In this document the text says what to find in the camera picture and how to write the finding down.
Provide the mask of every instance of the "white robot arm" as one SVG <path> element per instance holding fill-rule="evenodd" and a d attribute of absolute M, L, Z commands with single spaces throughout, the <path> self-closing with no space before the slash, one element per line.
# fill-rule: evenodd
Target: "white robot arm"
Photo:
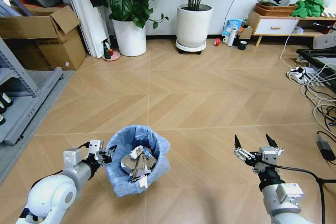
<path fill-rule="evenodd" d="M 259 189 L 264 195 L 264 205 L 272 224 L 312 224 L 298 215 L 301 212 L 300 199 L 304 196 L 298 184 L 288 184 L 280 179 L 276 168 L 279 156 L 284 149 L 266 134 L 269 147 L 261 147 L 257 152 L 248 152 L 240 145 L 235 135 L 234 154 L 244 163 L 253 167 L 260 179 Z"/>
<path fill-rule="evenodd" d="M 80 147 L 89 148 L 81 160 Z M 16 224 L 60 224 L 66 211 L 79 197 L 84 184 L 103 164 L 112 162 L 117 146 L 103 150 L 103 141 L 91 140 L 79 148 L 63 152 L 65 168 L 37 181 L 29 192 L 28 202 Z"/>

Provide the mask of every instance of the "small plant pot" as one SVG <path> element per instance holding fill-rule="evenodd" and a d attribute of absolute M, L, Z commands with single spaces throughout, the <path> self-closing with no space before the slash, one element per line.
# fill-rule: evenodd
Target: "small plant pot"
<path fill-rule="evenodd" d="M 139 56 L 146 52 L 146 30 L 133 21 L 112 20 L 119 51 L 125 56 Z"/>
<path fill-rule="evenodd" d="M 212 7 L 200 4 L 198 11 L 186 7 L 187 4 L 177 8 L 177 41 L 185 48 L 200 48 L 208 35 Z"/>

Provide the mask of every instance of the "trash can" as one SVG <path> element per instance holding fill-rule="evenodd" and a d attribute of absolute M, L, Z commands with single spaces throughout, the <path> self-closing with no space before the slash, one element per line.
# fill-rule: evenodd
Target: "trash can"
<path fill-rule="evenodd" d="M 113 155 L 112 163 L 106 164 L 107 177 L 118 197 L 129 194 L 140 194 L 147 190 L 140 187 L 139 180 L 132 182 L 130 177 L 120 165 L 121 159 L 130 154 L 137 146 L 148 146 L 153 156 L 157 159 L 157 163 L 152 172 L 147 177 L 148 188 L 161 175 L 170 170 L 170 164 L 165 154 L 170 149 L 170 143 L 157 132 L 152 131 L 148 126 L 132 125 L 127 126 L 118 131 L 107 144 L 107 148 L 117 145 Z"/>

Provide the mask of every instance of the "wooden floor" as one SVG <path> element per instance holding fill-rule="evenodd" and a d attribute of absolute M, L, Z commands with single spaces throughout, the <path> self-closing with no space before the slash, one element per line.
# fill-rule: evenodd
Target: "wooden floor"
<path fill-rule="evenodd" d="M 172 170 L 141 195 L 118 198 L 100 169 L 63 223 L 270 223 L 258 176 L 233 154 L 234 134 L 257 151 L 268 133 L 285 148 L 280 165 L 336 177 L 316 147 L 311 104 L 285 77 L 282 45 L 241 51 L 209 40 L 201 55 L 179 55 L 170 40 L 147 47 L 115 62 L 85 59 L 0 187 L 1 224 L 16 221 L 34 181 L 62 169 L 63 150 L 92 138 L 106 143 L 130 124 L 149 125 L 170 141 Z M 298 48 L 287 47 L 286 62 L 293 65 Z M 302 215 L 320 223 L 314 179 L 281 175 L 301 185 Z M 327 223 L 336 223 L 336 186 L 325 188 Z"/>

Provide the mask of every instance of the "wooden cabinet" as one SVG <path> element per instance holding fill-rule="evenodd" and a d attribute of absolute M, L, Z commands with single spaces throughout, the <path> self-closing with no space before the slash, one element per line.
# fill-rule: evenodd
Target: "wooden cabinet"
<path fill-rule="evenodd" d="M 255 11 L 251 11 L 248 16 L 248 24 L 253 29 L 252 35 L 259 36 L 256 46 L 259 46 L 263 36 L 302 36 L 302 37 L 318 37 L 327 34 L 329 31 L 325 29 L 312 29 L 312 23 L 318 22 L 323 25 L 334 25 L 336 18 L 319 17 L 319 18 L 298 18 L 298 17 L 272 17 L 261 16 Z M 296 26 L 304 29 L 303 34 L 291 34 Z"/>

